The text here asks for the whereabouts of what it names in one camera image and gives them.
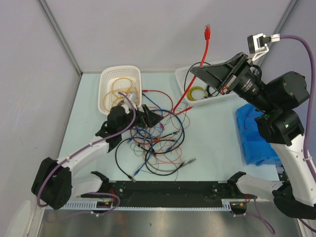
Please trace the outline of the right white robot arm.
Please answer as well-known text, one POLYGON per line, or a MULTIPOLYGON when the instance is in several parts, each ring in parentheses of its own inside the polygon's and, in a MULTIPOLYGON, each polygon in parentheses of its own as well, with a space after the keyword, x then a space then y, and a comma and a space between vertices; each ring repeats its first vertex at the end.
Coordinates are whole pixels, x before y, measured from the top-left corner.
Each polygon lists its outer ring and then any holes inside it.
POLYGON ((233 198, 243 194, 257 196, 275 204, 290 218, 313 220, 316 217, 315 166, 304 151, 307 131, 295 108, 308 100, 304 76, 290 71, 264 83, 245 53, 213 65, 193 67, 191 72, 222 95, 234 92, 261 112, 255 119, 260 136, 274 149, 287 174, 287 181, 268 181, 244 172, 229 180, 228 193, 233 198))

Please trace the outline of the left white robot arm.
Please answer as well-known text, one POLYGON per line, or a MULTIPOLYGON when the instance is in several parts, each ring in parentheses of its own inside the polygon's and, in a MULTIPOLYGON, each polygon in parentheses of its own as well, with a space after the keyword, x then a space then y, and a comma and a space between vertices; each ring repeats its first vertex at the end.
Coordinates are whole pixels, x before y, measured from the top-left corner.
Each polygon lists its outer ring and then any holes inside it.
POLYGON ((128 112, 122 106, 112 107, 107 120, 89 144, 72 155, 58 159, 47 157, 41 162, 31 188, 37 197, 37 205, 57 210, 73 197, 91 193, 100 198, 106 196, 109 185, 105 175, 92 171, 78 178, 77 173, 112 151, 122 141, 125 131, 134 127, 152 128, 162 119, 162 115, 152 112, 146 105, 142 105, 140 110, 129 109, 128 112))

